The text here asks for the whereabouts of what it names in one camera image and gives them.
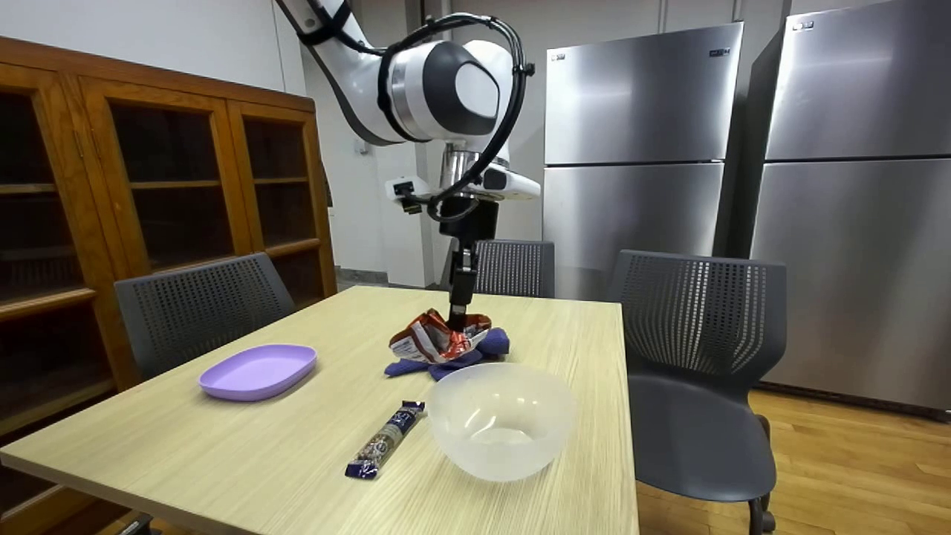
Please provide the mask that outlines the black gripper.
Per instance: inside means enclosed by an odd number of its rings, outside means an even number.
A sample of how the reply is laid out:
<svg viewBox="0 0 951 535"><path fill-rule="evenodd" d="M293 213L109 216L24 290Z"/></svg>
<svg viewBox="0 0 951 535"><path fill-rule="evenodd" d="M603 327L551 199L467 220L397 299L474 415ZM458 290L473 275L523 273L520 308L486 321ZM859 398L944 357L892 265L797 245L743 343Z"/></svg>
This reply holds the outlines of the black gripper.
<svg viewBox="0 0 951 535"><path fill-rule="evenodd" d="M467 321L467 305L474 290L479 253L474 239L489 239L496 233L499 205L489 199L447 196L439 205L439 230L458 236L452 250L447 273L447 323L461 327Z"/></svg>

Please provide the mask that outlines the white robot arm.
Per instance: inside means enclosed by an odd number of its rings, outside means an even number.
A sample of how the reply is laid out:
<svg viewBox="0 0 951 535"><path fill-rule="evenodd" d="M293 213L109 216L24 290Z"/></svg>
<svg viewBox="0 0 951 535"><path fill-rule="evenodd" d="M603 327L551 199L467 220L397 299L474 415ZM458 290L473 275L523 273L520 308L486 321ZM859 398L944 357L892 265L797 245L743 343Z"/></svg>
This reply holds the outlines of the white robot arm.
<svg viewBox="0 0 951 535"><path fill-rule="evenodd" d="M517 30L479 12L427 18L404 37L375 48L348 0L275 0L315 57L355 137L372 146L433 143L443 186L392 186L407 213L427 213L452 236L447 327L461 330L474 290L479 239L496 233L505 196L538 196L541 184L507 164L535 65Z"/></svg>

